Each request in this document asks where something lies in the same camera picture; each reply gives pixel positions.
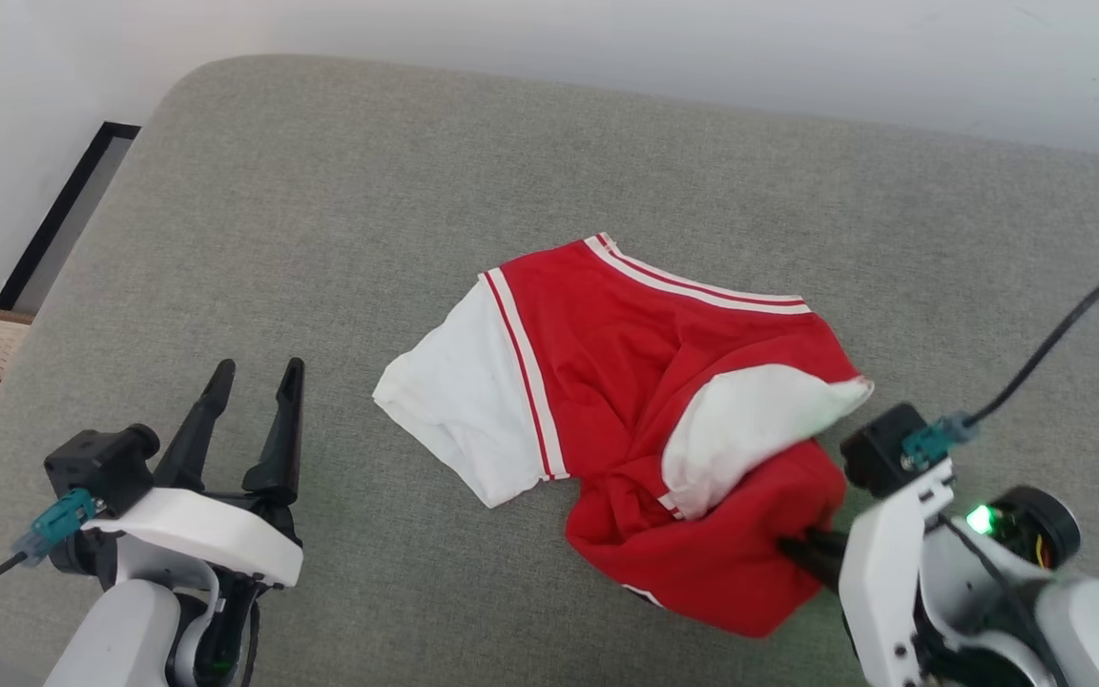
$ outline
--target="green light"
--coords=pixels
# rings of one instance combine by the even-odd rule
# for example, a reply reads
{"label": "green light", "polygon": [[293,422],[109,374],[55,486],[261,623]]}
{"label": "green light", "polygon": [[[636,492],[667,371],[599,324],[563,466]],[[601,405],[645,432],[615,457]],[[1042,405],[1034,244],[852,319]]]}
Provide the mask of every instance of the green light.
{"label": "green light", "polygon": [[995,512],[990,506],[978,506],[965,517],[965,522],[978,534],[990,534],[995,531]]}

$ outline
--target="gray fabric surface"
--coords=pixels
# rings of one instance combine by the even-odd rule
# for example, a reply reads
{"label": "gray fabric surface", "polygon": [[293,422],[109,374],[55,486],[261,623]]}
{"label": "gray fabric surface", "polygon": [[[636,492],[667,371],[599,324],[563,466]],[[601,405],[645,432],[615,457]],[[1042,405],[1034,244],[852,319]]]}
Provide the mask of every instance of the gray fabric surface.
{"label": "gray fabric surface", "polygon": [[[837,603],[755,642],[662,612],[570,551],[573,483],[488,511],[370,401],[507,257],[611,232],[737,290],[802,292],[873,400],[988,400],[1099,279],[1099,156],[369,62],[196,70],[127,154],[0,396],[0,559],[84,428],[176,429],[217,362],[206,477],[256,459],[308,364],[300,586],[267,596],[270,684],[861,684]],[[958,455],[959,506],[1020,481],[1072,506],[1099,574],[1099,308]],[[845,518],[866,508],[847,499]],[[44,673],[98,594],[0,581],[0,654]]]}

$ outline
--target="red and white shirt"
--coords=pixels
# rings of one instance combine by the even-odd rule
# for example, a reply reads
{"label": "red and white shirt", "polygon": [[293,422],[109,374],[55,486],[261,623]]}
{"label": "red and white shirt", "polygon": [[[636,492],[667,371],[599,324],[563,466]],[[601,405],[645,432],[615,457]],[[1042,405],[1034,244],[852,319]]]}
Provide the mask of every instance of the red and white shirt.
{"label": "red and white shirt", "polygon": [[819,589],[777,540],[828,527],[845,490],[811,437],[869,395],[799,296],[703,286],[601,234],[480,275],[375,400],[491,508],[579,479],[580,555],[763,636]]}

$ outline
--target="teal connector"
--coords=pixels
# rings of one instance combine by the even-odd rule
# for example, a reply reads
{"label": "teal connector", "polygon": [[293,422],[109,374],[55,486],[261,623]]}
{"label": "teal connector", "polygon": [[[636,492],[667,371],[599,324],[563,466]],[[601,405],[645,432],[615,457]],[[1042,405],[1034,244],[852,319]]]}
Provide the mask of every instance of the teal connector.
{"label": "teal connector", "polygon": [[30,531],[11,544],[12,553],[26,553],[22,566],[35,567],[48,556],[54,546],[79,531],[84,522],[96,517],[96,501],[87,488],[71,488],[57,503],[32,521]]}
{"label": "teal connector", "polygon": [[901,450],[915,473],[924,473],[930,466],[947,457],[952,447],[967,444],[978,435],[977,426],[965,426],[968,418],[968,413],[943,415],[932,425],[915,431],[902,441]]}

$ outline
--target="black frame edge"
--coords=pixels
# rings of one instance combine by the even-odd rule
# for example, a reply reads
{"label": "black frame edge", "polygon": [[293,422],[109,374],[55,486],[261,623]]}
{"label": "black frame edge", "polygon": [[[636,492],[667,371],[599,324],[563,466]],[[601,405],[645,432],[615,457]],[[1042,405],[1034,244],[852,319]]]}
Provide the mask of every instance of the black frame edge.
{"label": "black frame edge", "polygon": [[91,136],[91,144],[88,144],[84,156],[79,157],[74,173],[70,173],[70,178],[66,179],[65,186],[57,192],[57,199],[49,206],[48,213],[45,213],[45,219],[40,222],[40,228],[36,229],[36,234],[27,243],[27,247],[23,251],[23,256],[19,257],[16,266],[11,270],[11,277],[8,277],[8,281],[3,284],[3,290],[0,291],[0,310],[10,310],[16,304],[16,300],[23,292],[23,288],[27,286],[27,279],[32,278],[32,274],[36,272],[36,265],[40,265],[40,258],[48,250],[48,244],[54,242],[54,235],[57,235],[57,230],[62,229],[62,223],[66,220],[66,214],[69,214],[70,208],[74,207],[75,200],[79,197],[79,192],[84,191],[91,171],[100,163],[100,157],[104,156],[104,152],[108,151],[112,140],[126,138],[133,141],[140,131],[141,126],[104,122],[103,125],[100,125],[100,130],[96,132],[96,135]]}

